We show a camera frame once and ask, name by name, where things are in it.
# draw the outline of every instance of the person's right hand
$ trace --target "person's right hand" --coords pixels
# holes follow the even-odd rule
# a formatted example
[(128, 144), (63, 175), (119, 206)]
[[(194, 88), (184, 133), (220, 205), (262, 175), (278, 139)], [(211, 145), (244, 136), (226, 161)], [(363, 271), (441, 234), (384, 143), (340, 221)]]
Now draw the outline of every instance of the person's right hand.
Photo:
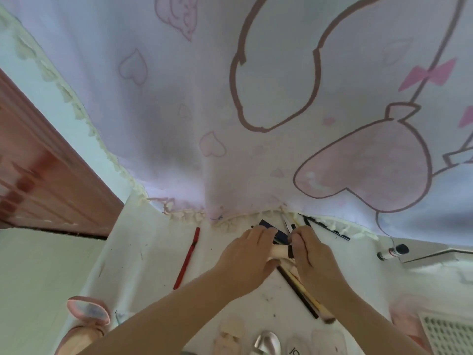
[(324, 303), (334, 294), (350, 289), (330, 247), (323, 244), (312, 227), (304, 225), (291, 233), (292, 251), (301, 281)]

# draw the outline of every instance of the person's left hand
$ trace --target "person's left hand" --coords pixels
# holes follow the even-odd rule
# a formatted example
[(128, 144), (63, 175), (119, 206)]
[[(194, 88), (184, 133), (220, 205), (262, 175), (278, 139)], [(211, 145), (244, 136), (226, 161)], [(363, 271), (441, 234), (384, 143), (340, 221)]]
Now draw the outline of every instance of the person's left hand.
[(259, 225), (245, 231), (225, 248), (212, 271), (225, 283), (232, 299), (258, 288), (280, 264), (277, 259), (268, 260), (277, 232), (276, 228)]

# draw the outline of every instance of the pink bow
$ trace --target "pink bow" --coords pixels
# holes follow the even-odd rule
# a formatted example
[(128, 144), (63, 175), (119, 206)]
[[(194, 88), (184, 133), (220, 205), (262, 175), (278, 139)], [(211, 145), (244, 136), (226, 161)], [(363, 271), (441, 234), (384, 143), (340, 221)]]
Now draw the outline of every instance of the pink bow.
[(437, 86), (443, 86), (447, 82), (450, 73), (452, 73), (453, 67), (455, 67), (456, 58), (451, 59), (444, 64), (435, 67), (432, 71), (427, 71), (421, 66), (414, 66), (409, 72), (409, 75), (402, 82), (399, 87), (399, 92), (408, 89), (417, 82), (421, 82), (423, 79), (428, 78), (429, 82), (436, 84)]

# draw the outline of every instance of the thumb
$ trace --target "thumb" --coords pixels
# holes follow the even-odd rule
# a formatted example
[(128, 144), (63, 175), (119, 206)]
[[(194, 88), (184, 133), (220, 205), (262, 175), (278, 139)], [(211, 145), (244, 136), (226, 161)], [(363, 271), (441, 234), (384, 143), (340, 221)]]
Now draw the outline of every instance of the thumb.
[(263, 268), (263, 280), (266, 279), (280, 265), (281, 261), (279, 259), (268, 260)]
[(305, 247), (304, 240), (297, 233), (292, 235), (292, 252), (294, 253), (297, 268), (302, 272), (306, 271), (311, 266), (307, 248)]

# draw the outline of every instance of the hand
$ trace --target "hand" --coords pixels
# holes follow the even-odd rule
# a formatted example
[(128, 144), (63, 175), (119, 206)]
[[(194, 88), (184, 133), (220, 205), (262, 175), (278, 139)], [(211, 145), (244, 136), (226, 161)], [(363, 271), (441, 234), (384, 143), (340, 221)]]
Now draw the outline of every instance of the hand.
[(276, 259), (268, 261), (276, 233), (275, 228), (256, 226), (225, 248), (212, 271), (225, 283), (232, 299), (258, 288), (280, 264)]
[(350, 290), (332, 250), (317, 238), (312, 227), (294, 229), (291, 239), (301, 281), (316, 299), (323, 303), (339, 292)]

